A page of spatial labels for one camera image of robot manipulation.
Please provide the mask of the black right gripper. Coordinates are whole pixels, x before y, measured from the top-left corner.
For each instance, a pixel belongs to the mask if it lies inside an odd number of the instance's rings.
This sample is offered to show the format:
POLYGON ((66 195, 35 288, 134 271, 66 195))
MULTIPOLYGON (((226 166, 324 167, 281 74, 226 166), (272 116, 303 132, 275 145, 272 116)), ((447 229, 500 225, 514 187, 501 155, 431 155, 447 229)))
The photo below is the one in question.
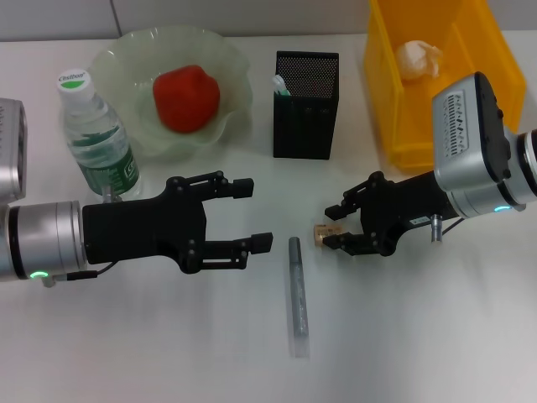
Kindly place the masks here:
POLYGON ((357 211, 363 234, 330 235, 323 238, 324 246, 351 256, 390 256, 403 234, 430 223, 432 216, 443 220, 457 217, 432 171, 400 182, 386 180, 381 171, 373 172, 344 191, 341 202, 327 207, 325 215, 337 221, 357 211))

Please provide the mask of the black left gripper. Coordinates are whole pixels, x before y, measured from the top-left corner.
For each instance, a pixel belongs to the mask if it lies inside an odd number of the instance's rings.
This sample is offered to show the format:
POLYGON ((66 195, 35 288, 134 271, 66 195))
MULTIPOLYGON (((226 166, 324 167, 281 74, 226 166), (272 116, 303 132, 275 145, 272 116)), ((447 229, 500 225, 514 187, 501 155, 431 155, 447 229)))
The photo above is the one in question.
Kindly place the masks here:
POLYGON ((164 256, 181 271, 244 270, 250 254, 266 254, 272 233, 228 241, 206 241, 204 201, 253 195, 251 178, 229 181, 221 170, 174 176, 153 198, 82 208, 83 238, 90 264, 164 256))

